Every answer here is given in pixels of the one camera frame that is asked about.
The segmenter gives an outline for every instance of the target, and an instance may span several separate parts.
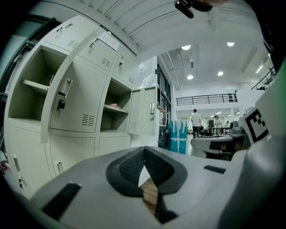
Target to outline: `blue wrapped package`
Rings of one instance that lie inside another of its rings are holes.
[[[186,140],[188,128],[186,122],[171,121],[169,123],[169,150],[186,154]]]

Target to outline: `ceiling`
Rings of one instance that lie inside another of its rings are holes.
[[[257,82],[267,71],[265,66],[255,74],[267,52],[255,13],[243,0],[230,0],[207,13],[193,10],[193,19],[179,12],[174,0],[43,1],[67,6],[95,20],[142,61],[163,54],[177,89],[206,81]],[[226,46],[229,41],[235,42],[232,48]],[[178,49],[189,44],[188,52]],[[220,70],[225,73],[219,78]],[[194,79],[188,81],[188,74]]]
[[[236,114],[239,111],[238,107],[233,108],[235,116],[239,117],[240,114]],[[216,115],[216,113],[220,112],[218,114],[219,117],[227,117],[231,114],[230,108],[218,108],[218,109],[203,109],[203,110],[197,110],[197,112],[200,114],[202,118],[210,119],[212,115]],[[179,118],[190,118],[193,111],[191,110],[182,110],[177,111],[177,115]]]

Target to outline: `table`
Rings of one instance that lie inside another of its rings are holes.
[[[219,127],[219,128],[217,128],[217,127],[213,127],[212,128],[212,136],[214,135],[214,132],[215,132],[215,130],[229,130],[230,128],[229,127]]]

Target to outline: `pink object on shelf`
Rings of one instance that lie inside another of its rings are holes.
[[[117,103],[112,103],[112,104],[110,104],[110,106],[113,106],[113,107],[121,109],[121,107],[117,106]]]

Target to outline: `railing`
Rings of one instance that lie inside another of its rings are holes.
[[[177,106],[195,105],[204,103],[237,102],[236,94],[201,95],[176,98]]]
[[[253,88],[254,90],[265,90],[275,79],[275,70],[270,68],[269,72]]]

